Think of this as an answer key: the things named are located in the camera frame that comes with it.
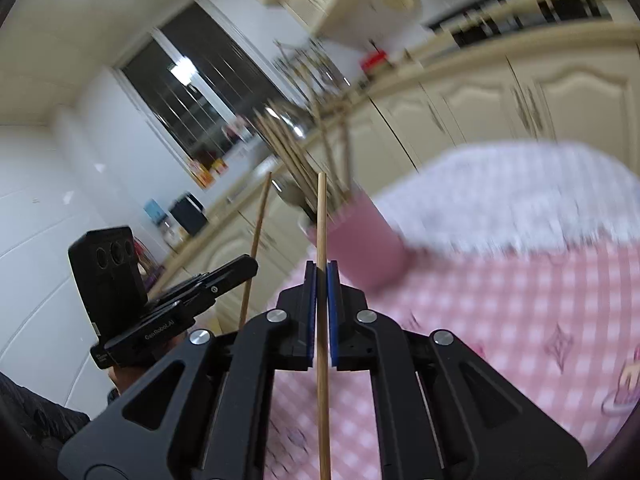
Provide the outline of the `pink utensil cup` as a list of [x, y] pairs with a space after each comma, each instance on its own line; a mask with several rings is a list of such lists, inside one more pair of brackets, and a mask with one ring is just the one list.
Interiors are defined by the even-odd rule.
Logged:
[[412, 253], [363, 190], [326, 222], [326, 254], [341, 276], [364, 292], [397, 282]]

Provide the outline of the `kitchen window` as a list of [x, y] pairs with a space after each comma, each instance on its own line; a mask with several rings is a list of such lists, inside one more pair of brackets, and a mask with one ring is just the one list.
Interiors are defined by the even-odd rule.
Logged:
[[122, 74], [186, 155], [212, 175], [256, 136], [253, 110], [282, 92], [206, 10], [192, 3], [160, 27]]

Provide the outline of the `chopsticks in cup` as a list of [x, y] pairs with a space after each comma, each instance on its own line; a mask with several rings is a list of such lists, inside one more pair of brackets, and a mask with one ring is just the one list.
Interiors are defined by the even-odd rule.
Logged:
[[271, 117], [259, 115], [257, 131], [268, 148], [280, 159], [291, 178], [302, 188], [311, 208], [318, 198], [318, 175], [326, 174], [330, 211], [338, 211], [356, 194], [352, 134], [348, 116], [349, 100], [328, 106], [312, 102], [314, 128], [306, 139], [297, 140], [285, 125]]

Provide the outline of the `black electric kettle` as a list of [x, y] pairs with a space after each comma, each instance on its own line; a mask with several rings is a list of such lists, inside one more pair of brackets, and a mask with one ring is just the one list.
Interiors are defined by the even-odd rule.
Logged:
[[190, 237], [197, 236], [208, 223], [204, 206], [191, 193], [178, 197], [169, 212]]

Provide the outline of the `stainless steel pot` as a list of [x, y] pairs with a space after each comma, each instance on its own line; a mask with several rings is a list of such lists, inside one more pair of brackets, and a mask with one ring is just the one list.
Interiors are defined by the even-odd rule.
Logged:
[[314, 128], [314, 120], [308, 110], [285, 99], [265, 101], [254, 108], [254, 125], [257, 125], [259, 115], [271, 117], [274, 120], [282, 122], [285, 128], [287, 128], [297, 140], [306, 139], [308, 134], [311, 133], [312, 128]]

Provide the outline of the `black gas stove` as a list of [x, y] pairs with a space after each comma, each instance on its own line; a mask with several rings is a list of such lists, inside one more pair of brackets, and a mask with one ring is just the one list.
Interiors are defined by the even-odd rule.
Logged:
[[468, 0], [423, 24], [465, 48], [526, 28], [605, 16], [608, 0]]

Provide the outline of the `red box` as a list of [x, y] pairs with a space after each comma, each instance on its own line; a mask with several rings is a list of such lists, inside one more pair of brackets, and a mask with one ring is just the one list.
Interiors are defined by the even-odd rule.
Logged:
[[372, 70], [376, 70], [378, 66], [388, 64], [388, 54], [384, 50], [377, 50], [367, 54], [359, 62], [360, 68], [363, 73], [371, 73]]

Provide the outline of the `pink checkered tablecloth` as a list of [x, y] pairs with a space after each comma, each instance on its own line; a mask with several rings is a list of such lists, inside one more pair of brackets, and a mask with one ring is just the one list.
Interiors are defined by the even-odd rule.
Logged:
[[[450, 330], [577, 439], [589, 465], [639, 452], [639, 243], [518, 257], [424, 255], [369, 308]], [[368, 372], [330, 370], [333, 479], [379, 479]], [[265, 479], [319, 479], [316, 375], [279, 372]]]

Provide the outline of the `metal spoon in cup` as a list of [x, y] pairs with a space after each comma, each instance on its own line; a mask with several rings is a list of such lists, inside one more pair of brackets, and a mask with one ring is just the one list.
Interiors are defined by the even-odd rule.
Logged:
[[288, 205], [303, 211], [311, 224], [315, 224], [317, 222], [317, 215], [309, 205], [305, 193], [293, 179], [278, 177], [272, 180], [272, 185], [276, 189], [281, 200]]

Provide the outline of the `orange oil bottle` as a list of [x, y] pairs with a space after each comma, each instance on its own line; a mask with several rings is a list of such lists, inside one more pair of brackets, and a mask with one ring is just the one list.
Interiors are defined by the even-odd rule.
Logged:
[[188, 165], [192, 178], [200, 188], [208, 188], [214, 182], [213, 175], [198, 160], [191, 159]]

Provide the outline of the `white fringed cloth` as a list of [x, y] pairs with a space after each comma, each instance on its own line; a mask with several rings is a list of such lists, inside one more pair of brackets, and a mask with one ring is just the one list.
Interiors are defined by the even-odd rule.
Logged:
[[580, 142], [458, 146], [373, 199], [413, 249], [472, 255], [562, 252], [639, 239], [639, 179]]

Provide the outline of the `cream lower cabinets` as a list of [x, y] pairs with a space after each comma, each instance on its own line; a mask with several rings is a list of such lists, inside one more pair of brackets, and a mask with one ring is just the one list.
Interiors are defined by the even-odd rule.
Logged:
[[[512, 141], [531, 148], [578, 142], [630, 171], [639, 168], [639, 29], [589, 21], [548, 26], [441, 58], [429, 48], [354, 99], [342, 148], [337, 118], [326, 139], [342, 174], [370, 195], [425, 169], [445, 152]], [[303, 213], [262, 176], [220, 200], [204, 230], [166, 260], [166, 289], [247, 252], [258, 240], [262, 307], [308, 248]]]

